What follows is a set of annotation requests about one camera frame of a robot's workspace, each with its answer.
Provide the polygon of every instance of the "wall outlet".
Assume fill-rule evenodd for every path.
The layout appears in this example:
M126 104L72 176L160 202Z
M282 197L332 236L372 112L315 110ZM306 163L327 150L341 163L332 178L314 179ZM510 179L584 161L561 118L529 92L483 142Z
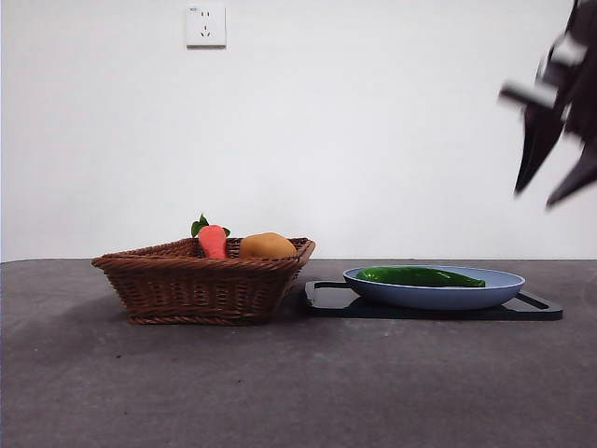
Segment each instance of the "wall outlet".
M226 46L226 8L201 3L187 8L187 48L224 48Z

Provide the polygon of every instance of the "toy carrot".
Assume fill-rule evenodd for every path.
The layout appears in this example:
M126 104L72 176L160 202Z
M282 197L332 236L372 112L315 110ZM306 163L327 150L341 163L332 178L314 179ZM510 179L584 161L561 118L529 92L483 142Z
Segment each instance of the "toy carrot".
M199 235L199 244L208 259L225 259L226 238L230 231L217 224L209 224L201 214L199 221L193 222L190 227L190 234L194 238Z

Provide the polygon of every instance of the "oval plate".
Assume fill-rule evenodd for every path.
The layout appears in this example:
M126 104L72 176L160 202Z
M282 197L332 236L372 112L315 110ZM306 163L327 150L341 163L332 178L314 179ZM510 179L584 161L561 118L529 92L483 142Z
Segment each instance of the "oval plate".
M465 266L410 264L425 268L442 269L485 280L485 287L410 287L369 282L355 278L361 269L344 271L346 283L357 294L370 301L423 310L479 310L501 305L512 299L524 285L524 278L514 273Z

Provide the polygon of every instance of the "wicker basket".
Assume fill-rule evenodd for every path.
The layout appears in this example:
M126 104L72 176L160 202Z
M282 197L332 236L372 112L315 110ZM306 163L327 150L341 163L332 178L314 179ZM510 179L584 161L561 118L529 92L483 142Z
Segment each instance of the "wicker basket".
M239 259L241 240L227 240L229 259L206 259L197 238L186 238L106 254L91 264L104 271L132 323L263 324L292 287L315 243L290 239L295 257Z

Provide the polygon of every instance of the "black tray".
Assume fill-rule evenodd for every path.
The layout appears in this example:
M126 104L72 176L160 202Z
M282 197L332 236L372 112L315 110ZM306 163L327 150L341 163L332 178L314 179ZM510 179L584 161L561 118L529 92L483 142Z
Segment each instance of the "black tray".
M344 282L309 282L305 285L309 311L322 317L451 320L558 320L560 305L521 291L503 305L469 311L418 310L383 305L359 297Z

